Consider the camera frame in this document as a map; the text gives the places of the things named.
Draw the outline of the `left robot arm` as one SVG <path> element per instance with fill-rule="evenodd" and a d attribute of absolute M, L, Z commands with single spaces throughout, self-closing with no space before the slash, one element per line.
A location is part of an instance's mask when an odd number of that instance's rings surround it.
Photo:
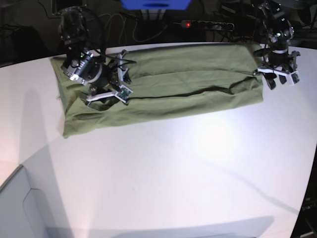
<path fill-rule="evenodd" d="M 294 36 L 294 27 L 287 20 L 282 6 L 272 0 L 264 0 L 258 6 L 262 11 L 262 23 L 266 33 L 266 44 L 253 55 L 262 59 L 262 63 L 254 71 L 254 75 L 262 74 L 268 88 L 276 88 L 275 80 L 279 78 L 282 85 L 296 85 L 300 82 L 297 70 L 297 58 L 300 52 L 289 52 L 289 45 Z"/>

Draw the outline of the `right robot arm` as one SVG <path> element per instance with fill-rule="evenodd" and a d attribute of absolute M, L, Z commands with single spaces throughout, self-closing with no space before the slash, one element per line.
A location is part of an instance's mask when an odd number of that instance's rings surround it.
<path fill-rule="evenodd" d="M 128 103 L 132 89 L 128 64 L 135 63 L 126 59 L 126 50 L 115 56 L 105 53 L 106 46 L 92 53 L 95 46 L 89 37 L 84 14 L 92 12 L 83 6 L 71 6 L 60 11 L 59 34 L 67 47 L 66 59 L 61 66 L 63 73 L 73 82 L 88 85 L 88 94 L 84 97 L 86 105 L 92 102 L 106 102 L 116 98 Z"/>

